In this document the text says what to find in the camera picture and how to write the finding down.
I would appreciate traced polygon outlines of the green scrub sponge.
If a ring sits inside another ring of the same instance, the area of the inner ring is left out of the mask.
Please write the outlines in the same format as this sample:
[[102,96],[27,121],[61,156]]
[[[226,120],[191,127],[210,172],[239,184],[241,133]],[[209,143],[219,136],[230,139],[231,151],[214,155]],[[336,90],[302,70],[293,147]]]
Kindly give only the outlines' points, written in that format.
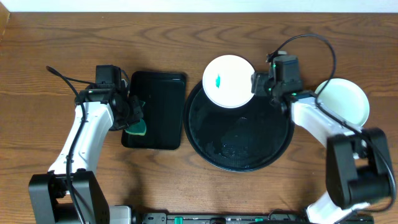
[[132,99],[129,102],[129,114],[127,116],[127,126],[124,129],[133,136],[145,136],[147,131],[146,122],[144,121],[144,113],[142,106],[144,103],[137,99]]

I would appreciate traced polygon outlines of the white plate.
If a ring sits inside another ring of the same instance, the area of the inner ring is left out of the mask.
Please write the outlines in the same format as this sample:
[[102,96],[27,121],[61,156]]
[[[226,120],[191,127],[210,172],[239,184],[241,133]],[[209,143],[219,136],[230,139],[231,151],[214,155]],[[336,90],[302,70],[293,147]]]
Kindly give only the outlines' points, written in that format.
[[237,55],[222,55],[213,59],[205,68],[202,85],[206,96],[222,108],[239,108],[248,103],[251,77],[254,67]]

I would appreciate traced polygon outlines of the pale green plate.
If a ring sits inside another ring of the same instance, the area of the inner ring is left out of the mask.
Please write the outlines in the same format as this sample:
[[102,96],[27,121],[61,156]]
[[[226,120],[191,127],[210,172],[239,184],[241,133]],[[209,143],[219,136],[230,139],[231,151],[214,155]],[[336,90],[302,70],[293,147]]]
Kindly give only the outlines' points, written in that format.
[[369,118],[370,105],[366,94],[349,80],[333,78],[321,92],[319,99],[327,108],[350,123],[363,126]]

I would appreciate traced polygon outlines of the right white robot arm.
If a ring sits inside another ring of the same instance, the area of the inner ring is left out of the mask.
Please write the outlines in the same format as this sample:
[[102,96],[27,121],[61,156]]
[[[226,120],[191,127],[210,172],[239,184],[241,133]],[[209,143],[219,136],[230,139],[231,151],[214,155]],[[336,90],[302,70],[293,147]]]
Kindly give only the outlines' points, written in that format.
[[381,129],[345,121],[323,106],[317,94],[304,90],[298,75],[278,80],[256,72],[251,83],[253,94],[271,98],[326,148],[326,192],[306,208],[310,223],[343,223],[357,212],[368,212],[381,199],[396,201],[397,186]]

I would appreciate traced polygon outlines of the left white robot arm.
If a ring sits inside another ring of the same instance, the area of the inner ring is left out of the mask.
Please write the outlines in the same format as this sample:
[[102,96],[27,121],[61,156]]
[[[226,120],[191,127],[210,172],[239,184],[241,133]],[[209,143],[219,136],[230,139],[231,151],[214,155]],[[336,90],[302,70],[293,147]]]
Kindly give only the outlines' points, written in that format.
[[29,195],[37,223],[140,223],[128,205],[110,206],[96,179],[107,133],[143,117],[136,95],[115,89],[82,90],[65,145],[45,174],[34,174]]

